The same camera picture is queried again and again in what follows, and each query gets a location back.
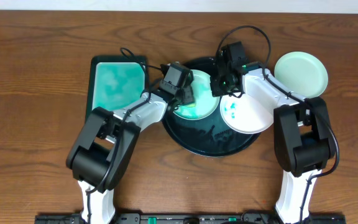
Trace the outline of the yellow green sponge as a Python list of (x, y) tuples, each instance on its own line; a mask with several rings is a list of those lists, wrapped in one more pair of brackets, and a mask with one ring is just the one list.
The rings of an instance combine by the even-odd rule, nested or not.
[(181, 105), (176, 110), (177, 114), (182, 117), (190, 117), (196, 114), (195, 112), (196, 103), (192, 103), (189, 105)]

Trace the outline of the mint plate top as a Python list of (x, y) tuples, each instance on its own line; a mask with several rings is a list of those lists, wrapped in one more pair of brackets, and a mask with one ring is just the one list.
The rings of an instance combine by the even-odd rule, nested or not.
[(194, 116), (182, 117), (174, 111), (174, 114), (180, 118), (187, 120), (198, 120), (209, 116), (218, 106), (220, 97), (213, 96), (210, 85), (210, 75), (201, 70), (192, 70), (193, 81), (191, 87), (195, 97), (195, 112)]

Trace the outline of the mint plate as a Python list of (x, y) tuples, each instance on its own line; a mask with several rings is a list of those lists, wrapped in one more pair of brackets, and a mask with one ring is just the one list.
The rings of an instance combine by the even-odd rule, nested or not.
[(273, 74), (291, 91), (307, 98), (322, 95), (328, 85), (326, 67), (306, 52), (290, 52), (280, 57)]
[(195, 97), (195, 112), (194, 116), (182, 117), (174, 111), (174, 114), (180, 118), (187, 120), (198, 120), (209, 116), (218, 106), (220, 97), (213, 96), (210, 85), (210, 75), (201, 70), (192, 70), (193, 81), (191, 87)]

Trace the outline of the white plate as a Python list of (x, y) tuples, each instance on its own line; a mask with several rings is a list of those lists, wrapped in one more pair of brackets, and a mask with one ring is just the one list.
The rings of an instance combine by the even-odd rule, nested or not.
[(223, 121), (239, 133), (257, 134), (273, 124), (272, 113), (249, 95), (223, 96), (219, 109)]

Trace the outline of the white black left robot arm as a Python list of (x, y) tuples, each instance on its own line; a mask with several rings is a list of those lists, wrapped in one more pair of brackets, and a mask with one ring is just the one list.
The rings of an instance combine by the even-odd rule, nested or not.
[(190, 86), (173, 93), (157, 88), (119, 110), (97, 107), (91, 111), (66, 159), (83, 194), (82, 223), (112, 221), (114, 188), (129, 165), (140, 133), (167, 112), (194, 102)]

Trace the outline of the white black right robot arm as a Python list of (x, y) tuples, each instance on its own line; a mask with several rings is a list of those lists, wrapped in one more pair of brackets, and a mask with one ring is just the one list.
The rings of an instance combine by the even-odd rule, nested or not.
[(221, 97), (224, 122), (243, 134), (273, 127), (275, 156), (283, 169), (275, 204), (279, 221), (305, 222), (316, 179), (332, 173), (325, 170), (329, 159), (339, 159), (325, 101), (291, 92), (260, 62), (219, 60), (216, 66), (211, 89)]

